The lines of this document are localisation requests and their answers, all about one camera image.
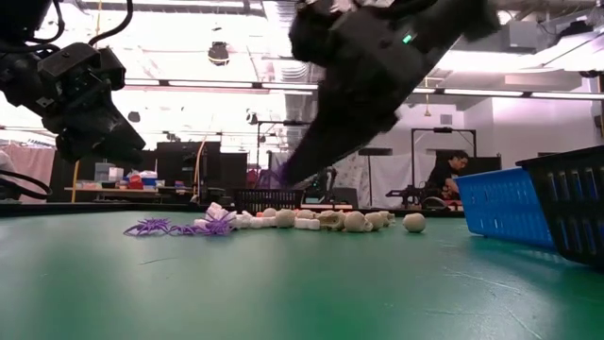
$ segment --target blue basket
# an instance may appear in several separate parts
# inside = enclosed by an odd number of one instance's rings
[[[514,168],[455,180],[471,232],[554,248],[541,204],[525,170]]]

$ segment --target black container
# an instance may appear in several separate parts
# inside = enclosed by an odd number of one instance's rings
[[[604,268],[604,145],[519,161],[560,254]]]
[[[263,212],[267,208],[300,209],[304,192],[281,189],[236,189],[233,192],[235,209],[238,212]]]

